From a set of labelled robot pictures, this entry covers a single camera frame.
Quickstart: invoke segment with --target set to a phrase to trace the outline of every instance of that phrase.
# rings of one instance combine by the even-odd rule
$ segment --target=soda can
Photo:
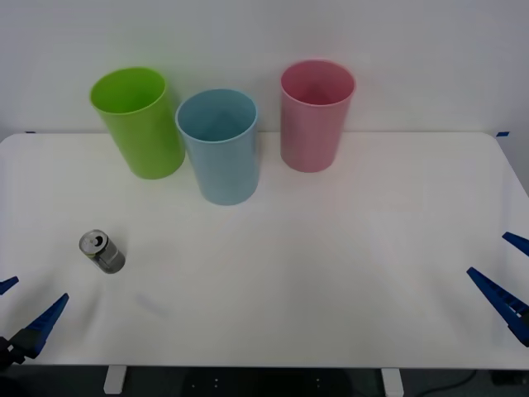
[[[79,240],[79,249],[96,266],[111,275],[117,273],[125,265],[125,256],[101,230],[84,233]]]

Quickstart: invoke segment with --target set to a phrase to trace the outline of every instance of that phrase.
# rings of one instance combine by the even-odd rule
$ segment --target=table
[[[317,174],[260,134],[260,183],[221,207],[188,160],[136,178],[106,134],[0,145],[0,334],[64,292],[40,364],[529,369],[529,352],[465,271],[526,302],[529,198],[482,133],[346,133]],[[100,228],[115,275],[79,251]]]

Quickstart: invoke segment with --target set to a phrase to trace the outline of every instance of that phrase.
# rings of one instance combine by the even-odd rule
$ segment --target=cup rim
[[[239,135],[237,136],[234,136],[232,138],[229,138],[229,139],[225,139],[223,141],[203,141],[202,139],[198,139],[198,138],[195,138],[194,136],[190,136],[186,131],[184,131],[182,129],[182,127],[180,126],[180,123],[179,123],[179,113],[180,113],[180,109],[182,108],[182,106],[187,102],[189,101],[190,99],[193,99],[195,98],[196,96],[200,95],[201,93],[208,93],[210,91],[232,91],[233,93],[240,93],[241,95],[244,95],[245,97],[247,97],[251,102],[252,104],[254,105],[254,109],[255,109],[255,118],[254,118],[254,121],[250,124],[250,126],[244,130],[243,132],[241,132]],[[195,142],[200,142],[200,143],[204,143],[204,144],[209,144],[209,145],[217,145],[219,143],[227,143],[227,142],[231,142],[231,141],[234,141],[235,139],[239,139],[241,138],[242,136],[248,134],[251,130],[254,129],[254,126],[255,124],[257,123],[257,119],[259,118],[259,109],[257,108],[257,104],[255,104],[255,101],[250,97],[250,95],[247,95],[246,93],[243,93],[242,91],[238,90],[238,89],[233,89],[233,88],[212,88],[212,89],[205,89],[203,91],[200,91],[199,93],[195,93],[194,95],[190,96],[189,98],[187,98],[186,100],[184,100],[181,104],[179,104],[179,107],[178,109],[176,109],[176,113],[174,114],[174,121],[176,122],[176,127],[179,129],[180,133],[185,135],[187,138],[189,138],[191,141],[195,141]]]
[[[162,92],[158,96],[158,98],[156,98],[152,103],[149,103],[147,106],[145,106],[143,108],[133,110],[132,112],[124,112],[124,113],[107,112],[106,110],[102,110],[100,107],[95,105],[95,103],[92,100],[93,91],[98,86],[98,84],[101,83],[101,81],[103,79],[106,79],[107,77],[112,76],[113,74],[118,74],[118,73],[123,72],[125,70],[134,70],[134,69],[147,70],[147,71],[149,71],[151,73],[157,74],[162,79],[162,81],[164,82],[164,89],[162,90]],[[96,81],[93,84],[92,88],[90,89],[90,96],[89,97],[90,97],[90,103],[92,104],[92,106],[100,113],[108,114],[110,116],[130,116],[131,114],[143,112],[144,110],[155,106],[162,99],[162,97],[164,97],[166,92],[167,92],[167,80],[165,79],[165,77],[158,70],[155,70],[155,69],[152,69],[152,68],[147,68],[145,66],[131,66],[131,67],[128,67],[128,68],[120,68],[120,69],[113,70],[112,72],[109,72],[109,73],[105,74],[104,76],[102,76],[98,81]]]
[[[293,97],[292,95],[287,93],[287,91],[284,89],[284,86],[283,86],[284,74],[287,73],[287,71],[290,68],[294,67],[294,66],[298,66],[300,64],[306,64],[306,63],[309,63],[309,62],[324,62],[326,64],[334,65],[334,66],[337,66],[340,69],[344,70],[351,77],[351,79],[353,80],[353,89],[351,90],[350,94],[347,97],[343,98],[341,101],[338,101],[338,102],[327,103],[325,105],[316,105],[314,103],[308,103],[308,102],[300,101],[299,99],[296,99],[295,97]],[[309,106],[311,108],[329,108],[331,106],[336,106],[336,105],[338,105],[340,103],[348,101],[353,96],[353,94],[356,91],[356,79],[355,79],[355,76],[351,73],[351,71],[349,69],[347,69],[344,65],[341,65],[341,64],[339,64],[339,63],[337,63],[337,62],[335,62],[333,60],[328,60],[328,59],[325,59],[325,58],[313,58],[313,59],[308,59],[308,60],[299,60],[297,62],[294,62],[293,64],[290,64],[287,67],[287,69],[285,69],[283,71],[283,73],[281,74],[281,79],[279,80],[279,82],[280,82],[280,85],[281,85],[281,91],[283,92],[284,95],[286,95],[288,98],[292,99],[296,103],[300,103],[303,106]]]

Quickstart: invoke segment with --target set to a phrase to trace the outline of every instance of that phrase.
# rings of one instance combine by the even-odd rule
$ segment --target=white wall
[[[88,91],[128,65],[243,89],[277,130],[281,70],[312,56],[353,70],[349,130],[529,127],[528,0],[38,3],[0,2],[0,130],[101,128]]]

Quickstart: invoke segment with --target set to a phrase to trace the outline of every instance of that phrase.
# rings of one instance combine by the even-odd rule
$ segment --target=plastic cup
[[[95,83],[90,100],[135,175],[164,178],[180,167],[185,151],[167,83],[159,73],[117,70]]]
[[[207,201],[232,205],[257,188],[257,107],[232,89],[198,93],[176,112],[198,186]]]
[[[355,79],[328,60],[304,60],[281,77],[281,157],[302,172],[318,172],[336,157]]]

